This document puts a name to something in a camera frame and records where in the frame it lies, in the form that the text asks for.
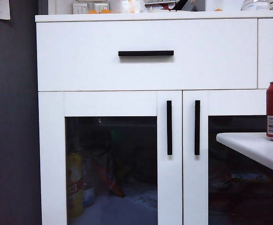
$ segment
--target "door handle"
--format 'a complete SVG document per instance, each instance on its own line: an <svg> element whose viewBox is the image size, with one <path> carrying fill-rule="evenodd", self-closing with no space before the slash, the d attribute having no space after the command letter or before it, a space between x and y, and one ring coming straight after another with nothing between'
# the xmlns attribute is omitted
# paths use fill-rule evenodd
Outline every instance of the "door handle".
<svg viewBox="0 0 273 225"><path fill-rule="evenodd" d="M174 51L118 51L118 56L173 56Z"/></svg>
<svg viewBox="0 0 273 225"><path fill-rule="evenodd" d="M200 155L200 100L195 101L195 156Z"/></svg>
<svg viewBox="0 0 273 225"><path fill-rule="evenodd" d="M172 101L167 101L167 154L172 153Z"/></svg>

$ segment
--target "dark gray wall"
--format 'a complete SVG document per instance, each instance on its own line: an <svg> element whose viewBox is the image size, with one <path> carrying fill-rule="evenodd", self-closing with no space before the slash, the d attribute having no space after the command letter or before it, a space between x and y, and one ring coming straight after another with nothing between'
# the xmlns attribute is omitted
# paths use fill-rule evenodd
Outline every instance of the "dark gray wall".
<svg viewBox="0 0 273 225"><path fill-rule="evenodd" d="M0 225L39 225L37 0L11 0L0 20Z"/></svg>
<svg viewBox="0 0 273 225"><path fill-rule="evenodd" d="M38 0L38 14L48 15L48 0Z"/></svg>

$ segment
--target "glass panel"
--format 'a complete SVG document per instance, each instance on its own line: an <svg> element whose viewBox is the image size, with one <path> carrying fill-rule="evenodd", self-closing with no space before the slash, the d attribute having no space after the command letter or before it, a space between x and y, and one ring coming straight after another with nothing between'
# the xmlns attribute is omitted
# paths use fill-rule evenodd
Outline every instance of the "glass panel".
<svg viewBox="0 0 273 225"><path fill-rule="evenodd" d="M66 117L68 225L157 225L157 117Z"/></svg>
<svg viewBox="0 0 273 225"><path fill-rule="evenodd" d="M209 224L273 225L273 170L218 143L226 132L266 132L266 117L209 117Z"/></svg>

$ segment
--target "cabinet drawer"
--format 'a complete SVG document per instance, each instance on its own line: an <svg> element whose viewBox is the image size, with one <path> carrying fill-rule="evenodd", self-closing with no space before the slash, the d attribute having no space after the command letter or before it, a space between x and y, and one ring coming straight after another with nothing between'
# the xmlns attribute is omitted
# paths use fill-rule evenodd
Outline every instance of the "cabinet drawer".
<svg viewBox="0 0 273 225"><path fill-rule="evenodd" d="M258 88L273 81L273 19L258 20Z"/></svg>
<svg viewBox="0 0 273 225"><path fill-rule="evenodd" d="M39 91L257 86L256 19L44 22L37 39ZM150 50L174 56L118 56Z"/></svg>

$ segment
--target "yellow bottle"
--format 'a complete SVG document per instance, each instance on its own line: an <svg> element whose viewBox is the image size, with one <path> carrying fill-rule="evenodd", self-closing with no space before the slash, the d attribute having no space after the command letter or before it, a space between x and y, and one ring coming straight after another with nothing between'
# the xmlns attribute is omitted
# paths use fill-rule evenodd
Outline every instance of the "yellow bottle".
<svg viewBox="0 0 273 225"><path fill-rule="evenodd" d="M69 218L83 212L82 157L79 152L67 155L67 209Z"/></svg>

